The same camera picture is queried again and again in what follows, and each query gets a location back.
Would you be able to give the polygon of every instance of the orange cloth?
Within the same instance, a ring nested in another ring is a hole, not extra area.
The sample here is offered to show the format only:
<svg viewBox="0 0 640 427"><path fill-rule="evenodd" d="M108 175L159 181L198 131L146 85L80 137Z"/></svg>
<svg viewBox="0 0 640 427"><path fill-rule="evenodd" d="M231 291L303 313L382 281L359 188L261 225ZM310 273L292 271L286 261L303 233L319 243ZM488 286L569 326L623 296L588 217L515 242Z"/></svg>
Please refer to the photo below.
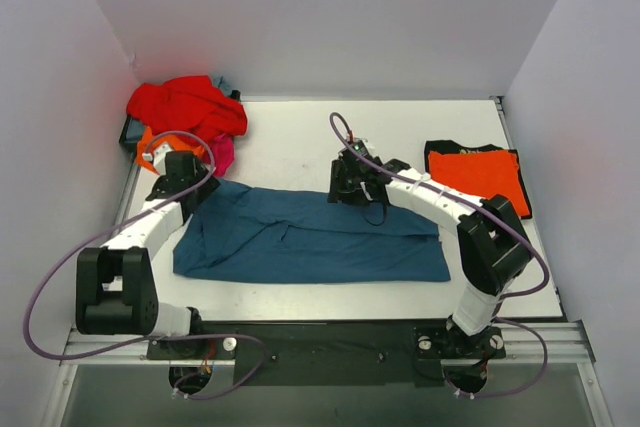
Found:
<svg viewBox="0 0 640 427"><path fill-rule="evenodd" d="M156 171L156 169L153 168L153 164L151 162L147 162L142 158L144 149L147 147L147 145L149 145L149 142L151 142L151 139L153 139L153 133L151 132L151 129L147 127L146 129L144 129L144 134L142 135L142 138L138 141L138 152L136 154L136 162L141 166L149 169L151 172L155 172L157 174L158 172ZM191 152L196 154L198 157L203 159L205 162L207 163L210 162L210 160L207 158L208 155L205 154L206 150L202 145L187 144L184 140L180 139L179 135L173 135L173 134L166 135L162 137L160 140L156 140L151 146L151 149L149 149L149 152L153 152L154 149L157 149L164 142L168 142L169 145L173 147L173 150L190 150Z"/></svg>
<svg viewBox="0 0 640 427"><path fill-rule="evenodd" d="M508 198L521 217L531 215L519 179L518 156L508 150L470 154L429 153L433 179L466 194Z"/></svg>

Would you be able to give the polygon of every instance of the purple cable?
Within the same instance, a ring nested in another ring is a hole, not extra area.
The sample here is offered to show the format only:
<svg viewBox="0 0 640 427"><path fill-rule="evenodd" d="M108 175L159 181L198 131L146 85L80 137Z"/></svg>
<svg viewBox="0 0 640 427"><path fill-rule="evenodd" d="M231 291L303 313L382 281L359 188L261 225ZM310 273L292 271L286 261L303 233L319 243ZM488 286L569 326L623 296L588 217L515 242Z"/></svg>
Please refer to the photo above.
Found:
<svg viewBox="0 0 640 427"><path fill-rule="evenodd" d="M264 342L262 342L260 339L258 339L257 337L253 337L251 335L245 335L245 334L202 334L202 335L186 335L184 337L172 337L170 340L200 340L200 339L226 339L227 337L233 337L235 339L240 339L240 340L249 340L251 342L254 342L256 344L258 344L260 347L262 347L262 357L260 358L260 361L254 365L251 370L249 372L247 372L240 380L238 380L238 382L236 382L235 384L233 384L231 387L228 387L226 389L221 390L220 392L216 392L215 394L210 394L210 395L201 395L201 394L186 394L187 395L187 399L189 400L215 400L218 399L220 397L222 397L223 395L227 395L230 394L231 392L234 392L235 390L237 390L238 388L240 388L247 380L249 380L257 371L260 367L262 367L265 363L265 361L267 360L267 346L264 345ZM182 382L184 382L185 380L187 380L190 377L195 377L196 375L200 375L199 372L195 372L192 374L187 374L184 377L180 377L175 384L173 384L173 388L174 389L178 389L180 387L180 384L182 384Z"/></svg>
<svg viewBox="0 0 640 427"><path fill-rule="evenodd" d="M165 137L166 135L170 135L170 134L186 135L187 137L191 137L191 138L197 140L206 149L207 154L209 155L210 161L212 163L214 162L213 152L211 151L211 148L207 145L206 142L204 142L198 136L196 136L196 135L194 135L194 134L192 134L190 132L183 132L181 130L170 130L170 131L164 132L162 134L156 135L153 139L151 139L151 142L149 142L149 145L147 145L147 148L145 149L145 152L148 152L149 149L151 148L151 146L157 140ZM29 299L29 302L27 303L27 308L25 310L24 317L22 319L22 335L24 337L24 341L26 342L27 346L33 352L35 352L37 355L39 355L40 357L44 357L45 359L49 359L49 360L63 361L63 360L86 359L87 357L91 357L91 356L98 355L98 354L103 354L105 352L110 352L112 350L119 349L120 347L125 347L127 345L135 344L137 342L142 342L144 340L150 340L151 337L142 336L142 337L136 337L136 338L130 339L130 340L125 340L123 342L117 342L115 344L109 345L107 347L101 347L101 348L96 349L96 350L91 350L91 351L88 351L88 352L82 352L80 354L72 354L72 355L54 354L54 353L47 352L46 350L41 349L34 342L33 337L31 336L31 329L30 329L31 315L33 314L33 309L34 309L34 307L36 305L36 302L38 301L38 298L40 297L40 294L42 293L42 291L44 290L46 285L49 283L51 278L56 274L56 272L58 272L58 270L60 270L60 268L65 264L65 262L67 262L76 252L78 252L80 249L88 246L89 244L95 242L96 240L100 239L101 237L105 237L105 236L109 235L110 233L115 232L118 229L121 229L121 228L126 227L128 225L131 225L134 222L137 222L138 220L142 219L143 217L146 217L150 213L155 212L157 209L161 209L165 205L168 205L171 202L174 202L174 201L180 199L181 197L184 197L185 195L189 194L190 192L193 192L194 190L198 189L200 186L204 185L212 177L212 175L213 175L213 172L212 171L208 171L207 174L202 178L202 180L200 180L197 184L192 185L191 187L183 190L182 192L179 192L179 193L177 193L175 195L172 195L171 197L169 197L166 200L163 200L162 202L157 204L153 209L148 209L148 210L145 210L144 212L140 212L139 214L131 217L130 219L124 220L124 221L120 222L119 224L116 224L116 225L114 225L112 227L109 227L109 228L103 230L102 232L99 232L99 233L89 237L88 239L83 240L82 242L77 244L75 247L73 247L70 251L68 251L66 254L64 254L62 256L62 258L60 260L58 260L58 262L56 262L53 265L53 267L51 267L51 269L49 269L49 271L45 274L44 278L37 285L37 287L33 291L33 294L31 295L31 298ZM259 344L260 346L262 346L263 353L264 353L263 358L260 360L260 362L258 364L256 364L249 371L249 373L247 375L245 375L242 379L240 379L240 381L236 382L236 384L231 386L229 389L226 389L226 390L224 390L224 391L222 391L222 392L220 392L218 394L215 394L215 395L213 395L211 397L208 397L206 399L205 398L197 398L196 399L194 397L194 400L214 399L214 398L220 397L222 395L228 394L229 392L232 392L232 391L236 390L244 382L246 382L253 374L255 374L257 372L257 370L262 366L262 364L264 363L265 358L266 358L266 347L265 347L264 343L260 339L258 339L256 337L252 337L250 335L242 335L242 334L208 334L208 335L207 334L203 334L203 335L185 335L185 336L181 336L181 337L165 337L164 338L166 340L171 340L171 341L181 341L181 340L218 339L218 338L221 338L221 337L225 337L225 338L226 337L235 337L235 338L238 338L238 339L244 339L244 340L249 340L249 341L255 342L255 343Z"/></svg>
<svg viewBox="0 0 640 427"><path fill-rule="evenodd" d="M474 399L488 399L491 397L506 397L508 395L519 394L527 390L529 387L533 387L542 378L544 373L547 371L547 365L549 365L549 350L547 349L546 342L538 332L536 332L529 326L521 324L520 322L514 322L513 320L503 319L502 317L496 317L495 321L500 324L508 324L508 325L513 325L514 327L519 327L535 335L538 338L538 340L540 341L540 344L542 345L542 365L540 366L540 370L538 370L538 373L535 375L533 379L522 384L520 387L516 387L515 389L503 390L500 392L486 392L486 393L479 392L477 394L470 394L469 392L465 392L463 390L458 389L451 382L451 379L447 375L446 370L443 370L442 373L444 375L445 380L449 383L449 385L451 385L453 388L456 389L456 392L459 395L462 395L464 397L470 397L470 398L473 397Z"/></svg>
<svg viewBox="0 0 640 427"><path fill-rule="evenodd" d="M349 145L347 140L345 140L342 137L342 135L340 135L340 132L338 131L338 128L336 127L336 124L334 122L334 118L336 118L336 117L338 119L340 119L340 121L342 122L344 127L347 129L348 134L352 135L351 128L349 127L349 124L347 123L345 118L342 115L340 115L338 112L332 112L329 115L329 123L331 124L331 128L333 129L333 132L336 134L338 139L340 139L340 142L342 142L342 144L345 146L345 148L347 150L349 150L349 152L351 152L353 155L355 155L358 160L360 160L361 162L364 162L365 164L367 164L372 169L375 169L378 172L380 172L382 174L385 174L385 175L388 175L388 176L390 176L390 177L392 177L394 179L398 179L398 180L401 180L403 182L408 182L409 184L412 184L412 185L416 183L415 180L413 180L413 179L410 179L408 177L404 177L403 175L396 174L395 172L391 172L390 170L387 170L384 167L381 167L381 166L379 166L377 164L374 164L369 159L367 159L364 156L362 156L353 147L351 147L351 145ZM523 295L535 294L536 292L541 291L542 289L544 289L547 286L547 284L549 283L550 276L551 276L550 273L549 273L549 267L547 266L547 263L542 258L542 255L540 255L540 253L535 249L535 247L533 245L531 245L531 243L525 237L520 235L511 226L505 224L501 219L499 219L498 217L493 215L491 212L489 212L484 207L480 207L479 205L476 205L473 202L470 202L467 199L464 199L462 197L458 197L457 195L452 194L450 192L442 191L442 190L438 189L437 187L435 187L433 185L429 185L429 184L424 183L424 182L420 182L419 185L421 187L425 187L425 188L427 188L427 189L429 189L429 190L431 190L433 192L436 192L438 194L442 194L443 197L451 199L451 200L453 200L455 202L458 202L460 204L466 205L467 207L470 207L470 208L480 212L482 215L484 215L485 217L491 219L497 226L499 226L502 229L504 229L509 235L511 235L514 239L516 239L518 242L520 242L522 245L524 245L526 247L526 249L529 252L531 252L531 255L533 255L536 258L536 260L540 264L540 267L542 268L542 275L543 275L542 282L540 282L535 287L532 287L532 288L527 289L527 290L523 290L523 291L520 291L520 292L508 292L508 293L504 294L501 297L502 300L507 299L509 297L521 297Z"/></svg>

